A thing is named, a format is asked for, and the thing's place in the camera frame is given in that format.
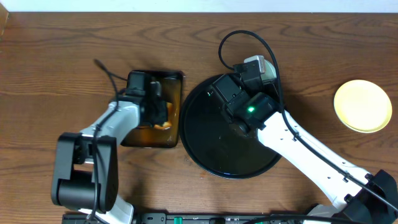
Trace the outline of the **green and yellow sponge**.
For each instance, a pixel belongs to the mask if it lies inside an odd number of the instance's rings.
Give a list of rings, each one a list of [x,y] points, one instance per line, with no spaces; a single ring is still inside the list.
[[[167,102],[167,121],[164,122],[163,124],[156,124],[154,126],[155,129],[159,129],[159,130],[165,130],[165,129],[169,129],[172,127],[172,109],[173,109],[173,104]]]

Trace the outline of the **yellow plate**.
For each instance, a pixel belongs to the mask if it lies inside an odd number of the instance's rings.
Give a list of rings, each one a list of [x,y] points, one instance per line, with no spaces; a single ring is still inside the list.
[[[375,133],[392,118],[392,103],[378,85],[366,80],[351,80],[336,91],[333,106],[338,119],[359,133]]]

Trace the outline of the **light blue plate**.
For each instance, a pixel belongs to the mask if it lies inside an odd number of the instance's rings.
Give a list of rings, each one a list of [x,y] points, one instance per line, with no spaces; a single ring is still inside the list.
[[[276,71],[268,60],[264,61],[264,73],[261,74],[261,80],[264,85],[270,84],[276,80]]]

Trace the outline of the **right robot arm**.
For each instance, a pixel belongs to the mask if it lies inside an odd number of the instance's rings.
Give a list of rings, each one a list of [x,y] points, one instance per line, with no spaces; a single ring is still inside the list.
[[[340,157],[306,130],[285,110],[278,77],[278,99],[266,92],[266,81],[220,76],[208,88],[219,109],[244,133],[257,140],[308,177],[331,202],[317,205],[306,215],[273,215],[260,223],[394,223],[397,220],[397,184],[384,170],[372,175]]]

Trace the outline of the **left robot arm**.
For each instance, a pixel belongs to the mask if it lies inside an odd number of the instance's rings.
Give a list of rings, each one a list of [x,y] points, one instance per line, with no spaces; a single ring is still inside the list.
[[[79,133],[57,141],[51,186],[53,204],[87,215],[87,223],[131,223],[134,207],[118,194],[118,146],[138,126],[167,121],[161,85],[132,83],[116,92],[108,109]]]

